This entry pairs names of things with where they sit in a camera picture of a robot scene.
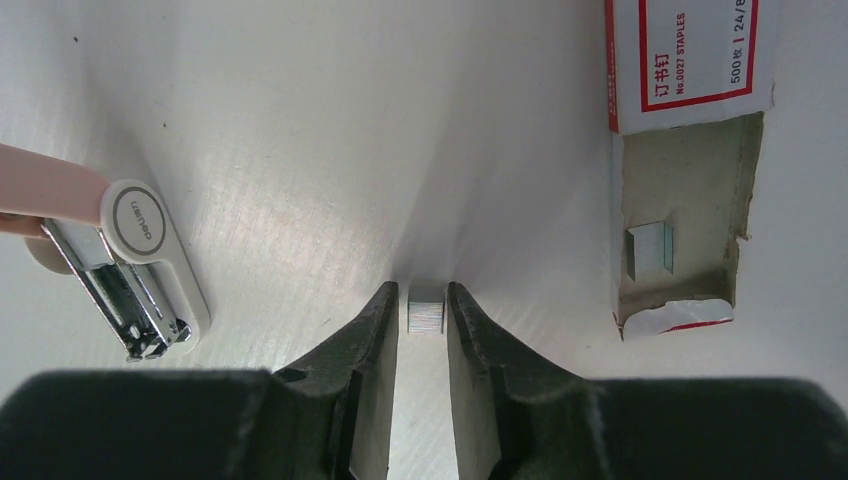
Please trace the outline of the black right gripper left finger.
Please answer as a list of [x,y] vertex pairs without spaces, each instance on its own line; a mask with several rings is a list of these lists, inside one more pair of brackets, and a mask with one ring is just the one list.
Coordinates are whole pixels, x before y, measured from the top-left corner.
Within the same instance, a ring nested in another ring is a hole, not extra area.
[[65,370],[1,409],[5,479],[383,479],[399,288],[267,370]]

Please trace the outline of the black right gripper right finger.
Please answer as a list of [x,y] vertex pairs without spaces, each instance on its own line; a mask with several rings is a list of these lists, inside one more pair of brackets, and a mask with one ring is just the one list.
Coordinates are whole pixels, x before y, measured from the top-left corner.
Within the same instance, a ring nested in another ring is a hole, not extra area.
[[586,379],[446,291],[463,479],[843,479],[847,417],[780,378]]

